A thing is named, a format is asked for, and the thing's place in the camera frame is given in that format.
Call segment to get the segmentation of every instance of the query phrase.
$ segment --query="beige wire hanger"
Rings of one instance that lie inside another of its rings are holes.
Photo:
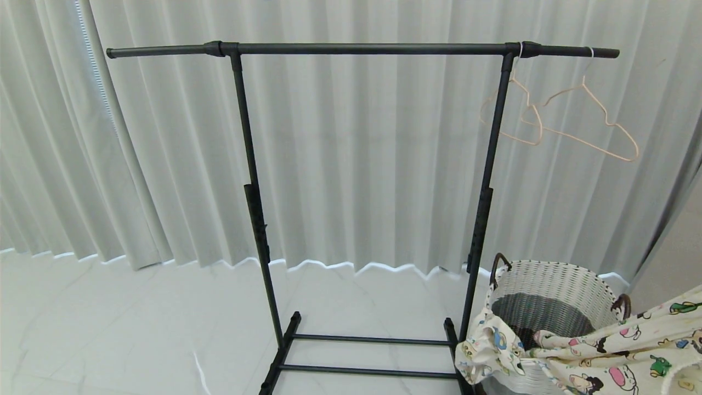
[[[539,145],[541,143],[541,139],[543,138],[543,130],[545,129],[543,127],[543,124],[541,123],[541,116],[538,113],[538,109],[536,108],[536,105],[531,104],[531,94],[529,93],[529,90],[519,81],[517,81],[516,75],[517,75],[517,63],[519,62],[519,59],[522,57],[522,49],[524,49],[523,43],[519,43],[519,56],[517,57],[517,60],[515,61],[514,66],[512,66],[512,76],[510,77],[510,82],[514,83],[514,85],[517,85],[521,90],[523,90],[526,93],[526,109],[522,112],[522,114],[519,116],[519,120],[525,124],[530,124],[535,127],[538,127],[538,140],[536,141],[528,141],[528,140],[523,140],[519,137],[513,136],[511,134],[507,134],[503,131],[500,131],[500,134],[509,137],[513,140],[519,141],[521,143],[529,144],[529,145]],[[498,90],[495,90],[490,97],[485,99],[485,101],[480,105],[480,113],[478,114],[478,119],[482,124],[487,125],[487,122],[485,122],[484,119],[482,119],[482,112],[483,109],[485,109],[485,106],[487,103],[489,103],[491,100],[493,100],[496,95],[497,95]],[[536,121],[537,123],[529,122],[524,119],[524,115],[527,113],[527,111],[533,111],[535,116],[536,116]]]
[[[548,105],[548,103],[550,103],[551,100],[552,100],[553,98],[555,98],[555,97],[558,96],[558,95],[562,95],[563,93],[567,93],[567,92],[570,92],[570,91],[576,91],[576,90],[578,90],[578,89],[584,90],[584,91],[588,94],[588,96],[600,107],[600,109],[602,109],[602,112],[604,113],[604,124],[607,125],[608,127],[617,127],[617,128],[619,128],[619,130],[621,130],[621,131],[626,135],[626,137],[629,139],[629,141],[631,141],[631,143],[634,145],[634,150],[635,150],[635,152],[636,152],[635,155],[634,155],[634,157],[629,158],[629,157],[623,157],[623,156],[617,155],[617,154],[615,154],[615,153],[613,153],[613,152],[611,152],[611,151],[605,150],[604,148],[597,147],[596,145],[591,144],[591,143],[589,143],[589,142],[587,142],[587,141],[585,141],[585,140],[583,140],[583,139],[581,139],[581,138],[577,138],[577,137],[575,137],[575,136],[573,136],[573,135],[571,135],[571,134],[564,133],[563,131],[559,131],[559,130],[554,130],[554,129],[551,129],[551,128],[543,127],[543,125],[541,124],[541,122],[539,122],[538,125],[535,124],[535,123],[533,123],[533,122],[527,122],[527,123],[528,123],[528,124],[532,124],[532,125],[534,125],[534,126],[543,127],[544,129],[546,129],[546,130],[548,130],[548,131],[552,131],[553,133],[560,134],[561,136],[566,136],[566,137],[572,138],[572,139],[574,139],[575,141],[580,141],[581,143],[583,143],[583,144],[585,144],[585,145],[588,145],[588,146],[590,146],[590,147],[592,147],[592,148],[594,148],[594,149],[596,149],[596,150],[598,150],[598,151],[600,151],[600,152],[602,152],[602,153],[605,153],[605,154],[607,154],[607,155],[609,155],[609,156],[612,156],[612,157],[615,157],[615,158],[617,158],[617,159],[623,160],[624,162],[633,162],[633,161],[635,161],[635,160],[639,157],[639,145],[636,144],[636,141],[634,140],[634,138],[629,134],[628,131],[626,131],[626,129],[624,129],[624,127],[622,127],[622,126],[621,126],[620,124],[618,124],[618,123],[611,123],[611,122],[609,121],[609,114],[607,113],[607,109],[604,108],[604,105],[602,104],[602,102],[600,102],[600,100],[597,99],[597,98],[595,97],[594,94],[592,94],[592,92],[590,91],[590,89],[588,88],[588,86],[585,85],[585,75],[586,75],[587,72],[588,72],[588,68],[590,67],[590,64],[592,63],[592,60],[595,58],[595,50],[593,50],[592,48],[590,48],[590,52],[592,53],[592,57],[590,58],[590,62],[588,63],[588,65],[585,67],[585,72],[583,72],[583,82],[582,82],[580,85],[578,85],[578,86],[574,86],[574,87],[572,87],[572,88],[568,88],[568,89],[565,89],[565,90],[563,90],[563,91],[560,91],[560,92],[556,93],[555,95],[549,97],[548,100],[546,101],[546,103],[544,103],[544,104],[542,104],[542,105],[540,105],[540,106],[541,106],[541,107],[546,107],[546,106]]]

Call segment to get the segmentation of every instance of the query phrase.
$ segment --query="curtain fold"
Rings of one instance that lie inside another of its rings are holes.
[[[95,83],[76,5],[2,3],[4,234],[20,252],[162,261]]]
[[[2,177],[0,231],[11,243],[1,244],[19,250],[127,253],[139,257],[131,259],[137,266],[171,258],[235,264],[256,255],[230,63],[208,56],[106,61],[107,47],[221,39],[532,40],[619,48],[618,59],[591,62],[588,86],[610,120],[635,137],[641,157],[620,162],[548,132],[536,147],[501,138],[484,264],[503,252],[631,279],[692,178],[690,158],[702,155],[696,129],[702,4],[694,0],[676,7],[595,0],[81,0],[92,62],[77,41],[58,51],[69,26],[75,28],[74,15],[61,17],[69,13],[66,3],[9,4],[14,13],[33,7],[24,12],[36,15],[26,26],[3,24],[14,41],[3,45],[10,60],[0,60],[11,63],[11,73],[2,70],[8,97],[2,110],[11,116],[3,116],[0,150],[10,169]],[[43,52],[19,45],[22,30],[46,42]],[[22,60],[34,58],[44,61]],[[500,60],[244,56],[272,257],[289,266],[314,259],[459,270],[489,137],[479,119],[492,116],[492,108],[479,111],[497,87]],[[589,62],[523,59],[516,73],[532,101],[543,102],[577,85]],[[97,83],[85,77],[90,67]],[[41,95],[33,93],[37,87]],[[604,125],[586,97],[573,92],[541,108],[544,125],[631,156],[626,138]],[[531,139],[534,128],[519,122],[525,105],[511,86],[502,128]]]

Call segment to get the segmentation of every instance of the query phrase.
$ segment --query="clothes rack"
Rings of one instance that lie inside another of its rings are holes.
[[[288,352],[295,339],[333,341],[333,342],[370,342],[383,344],[408,344],[425,345],[435,347],[448,347],[452,358],[456,345],[465,340],[468,332],[468,321],[470,320],[470,310],[473,303],[475,286],[480,266],[485,233],[487,229],[490,203],[492,201],[493,189],[490,188],[490,179],[495,162],[495,152],[502,123],[502,115],[505,108],[507,88],[512,72],[512,65],[516,57],[532,58],[534,56],[578,56],[595,58],[617,58],[619,50],[610,48],[590,48],[584,46],[546,46],[532,41],[508,42],[504,44],[245,44],[237,42],[211,41],[201,45],[180,45],[180,46],[150,46],[140,48],[108,48],[106,54],[109,58],[128,58],[138,56],[162,56],[162,55],[194,55],[206,54],[210,56],[229,56],[234,73],[234,82],[237,90],[237,100],[239,102],[239,114],[241,117],[241,127],[244,133],[244,145],[246,146],[246,159],[249,165],[249,176],[251,183],[244,186],[246,201],[249,206],[251,216],[251,226],[256,241],[256,249],[260,261],[261,273],[268,298],[273,329],[278,344],[278,351],[270,364],[270,369],[261,384],[259,395],[272,394],[278,377],[283,371],[298,372],[318,372],[318,373],[345,373],[356,375],[380,375],[394,377],[426,377],[448,380],[458,380],[461,395],[473,395],[474,389],[461,377],[457,371],[450,373],[420,372],[405,370],[382,370],[364,368],[337,368],[332,366],[313,365],[291,365],[285,363]],[[331,336],[331,335],[311,335],[297,333],[302,316],[296,311],[287,330],[282,331],[278,307],[276,304],[273,283],[270,277],[270,250],[268,247],[265,231],[265,221],[263,218],[263,205],[260,197],[260,186],[258,183],[258,173],[256,171],[256,159],[253,151],[253,139],[251,136],[251,123],[249,121],[249,109],[246,104],[246,91],[244,88],[244,74],[241,65],[242,55],[493,55],[502,56],[500,82],[495,102],[495,110],[490,129],[487,155],[485,158],[485,168],[483,171],[482,184],[480,187],[478,207],[475,215],[475,227],[468,254],[468,288],[465,293],[465,303],[463,305],[463,317],[461,328],[456,336],[456,330],[450,318],[444,321],[444,331],[446,340],[430,339],[395,339],[382,337],[358,337],[358,336]]]

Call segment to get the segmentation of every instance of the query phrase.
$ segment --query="basket handle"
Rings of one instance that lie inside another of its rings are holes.
[[[616,300],[612,304],[612,307],[610,308],[610,310],[619,309],[622,306],[624,306],[623,317],[625,320],[628,320],[629,317],[631,317],[631,298],[629,297],[629,295],[627,295],[627,294],[619,295],[619,297],[616,298]]]
[[[507,260],[507,258],[498,252],[495,255],[495,260],[492,262],[492,272],[490,272],[490,284],[493,285],[493,290],[497,288],[497,280],[495,279],[495,272],[497,272],[497,263],[502,259],[502,262],[508,267],[508,270],[512,270],[512,264]]]

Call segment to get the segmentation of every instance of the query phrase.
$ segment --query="laundry basket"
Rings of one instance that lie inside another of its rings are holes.
[[[498,268],[500,261],[504,265]],[[609,286],[586,268],[562,262],[509,262],[499,253],[492,266],[487,307],[514,330],[525,350],[538,346],[534,341],[538,330],[563,337],[583,336],[627,319],[631,313],[629,296],[615,298]],[[536,359],[521,361],[525,376],[495,372],[483,381],[487,393],[494,388],[495,394],[563,394]]]

